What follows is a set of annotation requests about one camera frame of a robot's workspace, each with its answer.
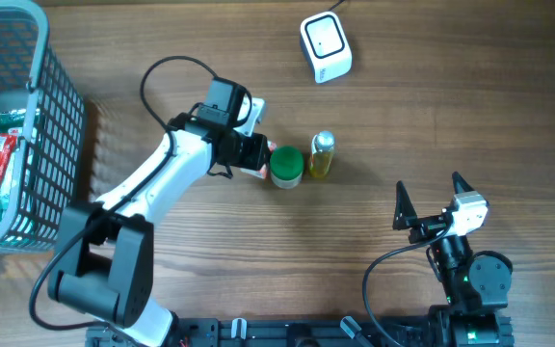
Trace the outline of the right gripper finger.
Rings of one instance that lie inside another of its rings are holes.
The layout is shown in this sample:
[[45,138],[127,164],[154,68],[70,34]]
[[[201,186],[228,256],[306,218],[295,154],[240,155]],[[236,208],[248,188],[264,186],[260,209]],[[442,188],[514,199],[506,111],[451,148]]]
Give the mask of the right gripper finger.
[[410,196],[400,180],[396,183],[396,205],[394,217],[396,221],[416,221],[417,214],[410,200]]
[[452,173],[452,183],[455,194],[473,192],[474,188],[467,183],[459,172]]

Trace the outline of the red tissue pack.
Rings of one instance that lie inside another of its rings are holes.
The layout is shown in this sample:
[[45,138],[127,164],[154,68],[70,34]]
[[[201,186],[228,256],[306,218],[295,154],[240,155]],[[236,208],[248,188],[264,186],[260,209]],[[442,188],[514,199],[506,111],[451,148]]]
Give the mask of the red tissue pack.
[[[268,142],[269,155],[272,155],[277,147],[278,146],[276,143],[269,141]],[[266,162],[258,171],[253,171],[250,169],[241,169],[241,172],[243,174],[249,174],[260,179],[265,179],[267,177],[268,171],[269,171],[269,162]]]

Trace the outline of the green lid jar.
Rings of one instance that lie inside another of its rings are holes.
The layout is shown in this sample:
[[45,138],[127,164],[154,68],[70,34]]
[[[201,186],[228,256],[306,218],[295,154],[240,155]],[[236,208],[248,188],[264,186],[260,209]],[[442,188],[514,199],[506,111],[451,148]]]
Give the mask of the green lid jar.
[[278,188],[292,189],[302,181],[304,157],[295,147],[278,147],[271,155],[269,167]]

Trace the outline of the yellow oil bottle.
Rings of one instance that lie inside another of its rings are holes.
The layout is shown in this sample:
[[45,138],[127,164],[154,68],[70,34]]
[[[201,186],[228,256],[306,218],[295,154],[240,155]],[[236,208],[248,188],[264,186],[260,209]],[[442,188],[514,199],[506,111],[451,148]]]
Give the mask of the yellow oil bottle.
[[325,177],[330,170],[330,164],[335,153],[334,135],[324,130],[316,134],[311,142],[308,169],[311,176]]

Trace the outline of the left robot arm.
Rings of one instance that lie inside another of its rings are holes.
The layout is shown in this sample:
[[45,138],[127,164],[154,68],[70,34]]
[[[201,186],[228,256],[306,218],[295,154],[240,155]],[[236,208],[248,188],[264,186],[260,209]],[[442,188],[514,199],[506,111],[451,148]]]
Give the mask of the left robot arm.
[[271,155],[255,132],[263,99],[216,77],[207,97],[166,125],[159,147],[119,186],[95,202],[67,207],[55,253],[43,273],[49,298],[92,317],[88,346],[180,346],[177,315],[151,296],[154,229],[198,179],[223,167],[261,173]]

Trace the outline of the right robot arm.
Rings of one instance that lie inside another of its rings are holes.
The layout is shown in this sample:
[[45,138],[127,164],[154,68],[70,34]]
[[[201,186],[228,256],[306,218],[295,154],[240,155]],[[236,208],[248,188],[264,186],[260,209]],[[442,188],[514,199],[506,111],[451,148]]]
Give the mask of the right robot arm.
[[403,182],[396,183],[393,227],[410,232],[412,245],[424,243],[447,304],[430,307],[422,325],[430,346],[513,346],[508,306],[513,263],[494,251],[473,252],[467,235],[483,226],[489,202],[457,172],[449,205],[419,217]]

